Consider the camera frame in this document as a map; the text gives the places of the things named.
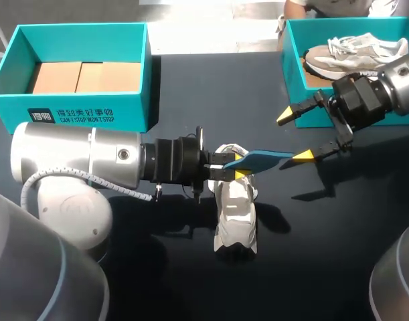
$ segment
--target white cable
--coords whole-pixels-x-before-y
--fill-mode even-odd
[[[87,173],[86,171],[81,171],[79,169],[73,169],[70,167],[63,167],[63,168],[56,167],[53,169],[38,171],[29,177],[29,179],[24,183],[24,186],[21,190],[21,198],[20,198],[21,208],[27,210],[27,197],[29,195],[30,188],[40,179],[44,177],[48,177],[48,176],[78,177],[79,179],[89,180],[93,183],[103,186],[106,189],[112,189],[113,191],[116,191],[122,194],[126,194],[136,199],[141,199],[141,200],[148,201],[148,202],[153,200],[153,197],[151,195],[139,193],[136,191],[132,191],[130,189],[126,189],[124,187],[118,186],[104,179],[101,179],[100,177],[97,177],[96,175]]]

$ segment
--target white sneaker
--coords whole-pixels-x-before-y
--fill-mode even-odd
[[[408,40],[382,41],[366,33],[357,37],[333,38],[328,45],[311,48],[305,63],[314,72],[330,80],[348,74],[376,76],[377,69],[408,53]]]
[[[236,145],[222,145],[216,152],[236,152],[240,156],[247,150]],[[214,238],[214,251],[222,247],[228,251],[256,254],[256,211],[254,199],[258,190],[254,176],[248,175],[232,182],[209,181],[218,206],[218,226]]]

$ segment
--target blue plastic tool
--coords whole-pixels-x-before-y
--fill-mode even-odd
[[[224,166],[225,169],[238,169],[250,171],[257,174],[275,167],[282,159],[291,158],[291,152],[274,152],[271,150],[252,150],[241,159],[230,162]]]

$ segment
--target black table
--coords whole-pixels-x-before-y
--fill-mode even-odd
[[[159,122],[145,140],[177,138],[201,125],[210,150],[236,142],[300,152],[334,135],[276,125],[288,97],[274,52],[162,56],[159,101]],[[0,193],[18,203],[10,140],[0,121]],[[273,169],[256,180],[258,255],[235,266],[214,255],[209,191],[200,206],[178,186],[163,187],[160,205],[107,193],[114,209],[103,264],[111,320],[126,320],[123,312],[127,320],[144,313],[149,320],[373,320],[373,266],[409,226],[409,126],[363,130],[351,155]],[[154,188],[144,182],[139,191]],[[325,195],[331,197],[319,199]],[[192,239],[185,225],[195,227]]]

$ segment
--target shoelace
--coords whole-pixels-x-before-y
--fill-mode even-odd
[[[343,38],[333,38],[328,39],[327,44],[329,48],[329,52],[334,57],[337,54],[356,54],[357,50],[355,47],[349,42],[354,37],[343,37]]]

